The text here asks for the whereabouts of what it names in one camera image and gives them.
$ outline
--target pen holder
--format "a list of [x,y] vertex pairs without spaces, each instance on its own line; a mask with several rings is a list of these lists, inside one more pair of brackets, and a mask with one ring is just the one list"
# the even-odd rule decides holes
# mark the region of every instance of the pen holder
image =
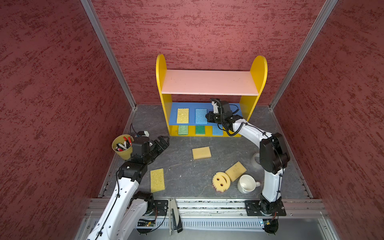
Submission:
[[117,153],[122,159],[128,160],[131,157],[132,147],[129,147],[127,150],[122,151],[122,152],[116,151],[116,144],[117,143],[121,143],[124,145],[124,141],[125,141],[124,137],[126,137],[127,139],[130,137],[132,142],[133,142],[133,138],[130,135],[128,135],[128,134],[120,135],[117,138],[115,138],[115,140],[113,140],[112,150],[115,151],[115,153]]

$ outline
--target light green sponge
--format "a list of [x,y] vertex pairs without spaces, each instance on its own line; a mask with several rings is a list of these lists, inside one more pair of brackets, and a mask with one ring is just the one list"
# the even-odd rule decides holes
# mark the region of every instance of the light green sponge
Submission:
[[188,126],[187,125],[179,125],[179,135],[188,135]]
[[196,126],[196,135],[205,135],[205,126]]

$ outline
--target pink shelf board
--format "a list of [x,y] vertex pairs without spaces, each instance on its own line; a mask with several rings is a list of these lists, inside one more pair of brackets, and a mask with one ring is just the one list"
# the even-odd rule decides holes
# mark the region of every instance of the pink shelf board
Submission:
[[257,96],[247,71],[167,70],[161,90],[165,94]]

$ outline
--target toy shelf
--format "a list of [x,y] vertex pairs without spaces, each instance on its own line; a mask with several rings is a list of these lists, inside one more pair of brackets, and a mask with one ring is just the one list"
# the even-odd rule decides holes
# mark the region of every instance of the toy shelf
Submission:
[[[211,103],[173,103],[172,94],[240,95],[242,96],[240,103],[235,104],[239,107],[236,114],[249,121],[264,89],[267,71],[267,62],[263,56],[255,58],[249,72],[167,70],[165,57],[163,54],[159,54],[156,61],[156,80],[169,135],[220,137],[212,134],[212,128],[217,127],[217,124],[195,124],[195,109],[202,108],[207,109],[207,112],[212,111],[213,106]],[[231,105],[231,110],[235,111],[236,106]],[[177,109],[179,108],[189,108],[189,123],[176,123]],[[188,125],[188,135],[178,135],[179,125]],[[205,135],[195,134],[195,128],[199,125],[205,126]],[[223,131],[221,137],[228,137],[228,134]]]

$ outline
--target textured red wall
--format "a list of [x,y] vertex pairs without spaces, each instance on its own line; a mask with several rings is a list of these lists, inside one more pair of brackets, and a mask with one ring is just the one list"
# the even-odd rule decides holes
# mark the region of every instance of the textured red wall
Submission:
[[0,238],[73,239],[129,104],[79,0],[0,4]]
[[263,55],[268,79],[258,103],[269,104],[324,0],[92,2],[136,102],[161,103],[155,65],[163,53],[169,69],[241,71]]
[[275,113],[342,239],[384,239],[384,5],[339,0]]

